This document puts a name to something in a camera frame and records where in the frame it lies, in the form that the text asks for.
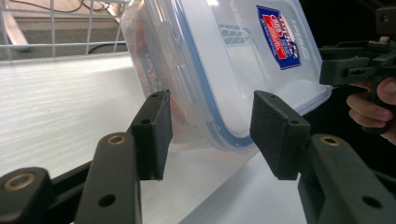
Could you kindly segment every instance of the clear plastic container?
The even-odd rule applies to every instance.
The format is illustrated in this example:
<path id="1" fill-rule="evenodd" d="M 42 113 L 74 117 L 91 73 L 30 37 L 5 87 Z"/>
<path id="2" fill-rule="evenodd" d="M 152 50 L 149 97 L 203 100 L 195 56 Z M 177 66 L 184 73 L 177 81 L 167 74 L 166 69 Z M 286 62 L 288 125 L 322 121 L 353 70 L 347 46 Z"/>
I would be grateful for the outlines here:
<path id="1" fill-rule="evenodd" d="M 301 115 L 331 94 L 297 0 L 134 0 L 121 28 L 144 93 L 171 92 L 174 143 L 252 147 L 255 90 Z"/>

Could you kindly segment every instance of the white surface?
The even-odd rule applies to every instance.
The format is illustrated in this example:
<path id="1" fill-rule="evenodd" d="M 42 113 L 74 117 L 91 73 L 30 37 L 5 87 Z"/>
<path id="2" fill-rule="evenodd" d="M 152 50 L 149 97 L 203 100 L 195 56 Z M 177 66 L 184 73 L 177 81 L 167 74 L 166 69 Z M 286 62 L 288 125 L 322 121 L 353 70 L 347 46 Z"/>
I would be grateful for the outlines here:
<path id="1" fill-rule="evenodd" d="M 141 182 L 143 223 L 179 223 L 255 153 L 241 155 L 213 147 L 169 152 L 163 181 Z"/>
<path id="2" fill-rule="evenodd" d="M 259 152 L 182 224 L 305 224 L 297 181 L 280 181 Z"/>
<path id="3" fill-rule="evenodd" d="M 0 175 L 41 166 L 52 177 L 90 161 L 144 102 L 121 54 L 0 63 Z"/>

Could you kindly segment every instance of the brass insert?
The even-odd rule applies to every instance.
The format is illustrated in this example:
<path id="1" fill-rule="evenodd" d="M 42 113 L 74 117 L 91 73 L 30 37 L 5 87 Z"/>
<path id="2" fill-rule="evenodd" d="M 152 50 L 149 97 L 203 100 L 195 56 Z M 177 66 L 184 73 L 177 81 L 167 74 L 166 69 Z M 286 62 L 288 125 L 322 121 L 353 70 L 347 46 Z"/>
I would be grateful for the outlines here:
<path id="1" fill-rule="evenodd" d="M 322 141 L 322 143 L 329 145 L 331 147 L 339 147 L 341 146 L 340 141 L 338 141 L 338 139 L 330 137 L 330 136 L 324 136 L 320 138 L 320 141 Z"/>
<path id="2" fill-rule="evenodd" d="M 3 186 L 5 191 L 15 191 L 29 186 L 35 181 L 35 174 L 24 173 L 10 178 Z"/>
<path id="3" fill-rule="evenodd" d="M 107 143 L 110 145 L 119 145 L 125 141 L 125 137 L 122 135 L 114 135 L 107 139 Z"/>

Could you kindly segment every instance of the container label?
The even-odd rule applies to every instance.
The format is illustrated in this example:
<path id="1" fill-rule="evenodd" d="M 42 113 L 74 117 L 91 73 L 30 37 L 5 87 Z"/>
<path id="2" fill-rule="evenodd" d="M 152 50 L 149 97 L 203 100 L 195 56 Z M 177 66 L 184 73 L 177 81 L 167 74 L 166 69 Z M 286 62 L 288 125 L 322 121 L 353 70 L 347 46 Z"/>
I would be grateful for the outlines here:
<path id="1" fill-rule="evenodd" d="M 299 52 L 288 23 L 279 10 L 257 6 L 265 39 L 280 69 L 300 66 Z"/>

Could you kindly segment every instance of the wire rack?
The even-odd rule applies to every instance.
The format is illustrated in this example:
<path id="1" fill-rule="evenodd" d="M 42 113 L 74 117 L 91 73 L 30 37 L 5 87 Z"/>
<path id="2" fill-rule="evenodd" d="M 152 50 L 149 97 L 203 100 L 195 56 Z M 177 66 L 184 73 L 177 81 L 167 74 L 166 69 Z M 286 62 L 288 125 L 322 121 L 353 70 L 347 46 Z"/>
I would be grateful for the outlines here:
<path id="1" fill-rule="evenodd" d="M 0 61 L 124 51 L 129 1 L 0 0 Z"/>

